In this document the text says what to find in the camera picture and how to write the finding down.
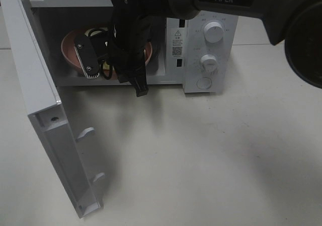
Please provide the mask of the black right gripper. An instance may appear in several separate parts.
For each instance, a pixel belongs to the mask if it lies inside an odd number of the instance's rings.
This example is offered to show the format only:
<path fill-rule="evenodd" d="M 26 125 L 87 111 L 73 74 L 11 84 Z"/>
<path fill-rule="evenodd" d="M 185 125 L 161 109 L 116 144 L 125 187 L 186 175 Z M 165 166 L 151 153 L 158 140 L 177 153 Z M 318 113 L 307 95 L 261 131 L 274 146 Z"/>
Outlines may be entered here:
<path fill-rule="evenodd" d="M 137 97 L 145 96 L 149 91 L 144 50 L 152 20 L 149 15 L 113 12 L 108 27 L 106 61 L 109 71 L 104 71 L 103 63 L 100 64 L 104 79 L 110 80 L 115 74 L 120 83 L 131 83 Z"/>

